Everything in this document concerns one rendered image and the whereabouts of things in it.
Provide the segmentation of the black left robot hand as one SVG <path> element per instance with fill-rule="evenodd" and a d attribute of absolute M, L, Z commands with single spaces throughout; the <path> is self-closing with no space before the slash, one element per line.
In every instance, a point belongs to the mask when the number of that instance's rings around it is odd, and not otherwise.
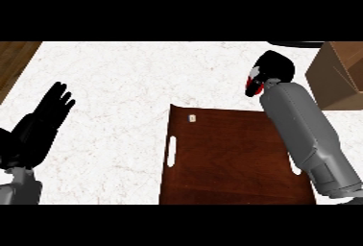
<path fill-rule="evenodd" d="M 0 168 L 33 169 L 45 160 L 58 129 L 76 105 L 67 84 L 57 82 L 35 110 L 9 132 L 0 128 Z"/>

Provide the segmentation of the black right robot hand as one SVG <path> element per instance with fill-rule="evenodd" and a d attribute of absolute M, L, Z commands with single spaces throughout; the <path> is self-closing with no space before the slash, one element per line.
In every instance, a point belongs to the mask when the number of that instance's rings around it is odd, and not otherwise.
<path fill-rule="evenodd" d="M 296 65 L 293 61 L 278 52 L 269 50 L 259 58 L 253 68 L 259 66 L 266 74 L 265 85 L 269 79 L 279 79 L 282 83 L 290 83 L 296 75 Z"/>

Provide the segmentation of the red can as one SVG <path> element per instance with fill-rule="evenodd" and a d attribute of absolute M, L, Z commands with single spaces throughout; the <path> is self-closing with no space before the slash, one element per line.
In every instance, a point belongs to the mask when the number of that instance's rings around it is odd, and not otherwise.
<path fill-rule="evenodd" d="M 251 69 L 247 85 L 246 85 L 246 95 L 253 97 L 257 95 L 265 87 L 266 74 L 260 71 L 260 67 L 256 66 Z"/>

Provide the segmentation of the brown cardboard box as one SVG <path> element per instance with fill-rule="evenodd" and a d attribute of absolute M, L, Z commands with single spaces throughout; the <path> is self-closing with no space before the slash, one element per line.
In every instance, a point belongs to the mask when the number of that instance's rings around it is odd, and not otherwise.
<path fill-rule="evenodd" d="M 306 77 L 324 111 L 363 110 L 363 41 L 327 41 Z"/>

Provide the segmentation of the dark brown wooden tray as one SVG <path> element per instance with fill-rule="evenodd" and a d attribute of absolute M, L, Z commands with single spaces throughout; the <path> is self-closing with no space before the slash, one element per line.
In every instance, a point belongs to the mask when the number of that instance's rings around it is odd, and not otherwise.
<path fill-rule="evenodd" d="M 163 205 L 313 205 L 309 176 L 262 111 L 170 107 Z"/>

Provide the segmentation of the black round object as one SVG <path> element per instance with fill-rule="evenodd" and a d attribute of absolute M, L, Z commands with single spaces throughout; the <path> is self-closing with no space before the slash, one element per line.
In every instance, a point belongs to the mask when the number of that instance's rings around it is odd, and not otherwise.
<path fill-rule="evenodd" d="M 271 45 L 291 48 L 321 48 L 324 43 L 324 41 L 269 41 Z"/>

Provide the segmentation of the brown wooden cabinet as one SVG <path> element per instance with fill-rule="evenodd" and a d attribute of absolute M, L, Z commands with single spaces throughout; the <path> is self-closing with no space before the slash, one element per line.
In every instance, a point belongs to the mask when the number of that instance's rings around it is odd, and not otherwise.
<path fill-rule="evenodd" d="M 0 41 L 0 104 L 40 45 L 42 41 Z"/>

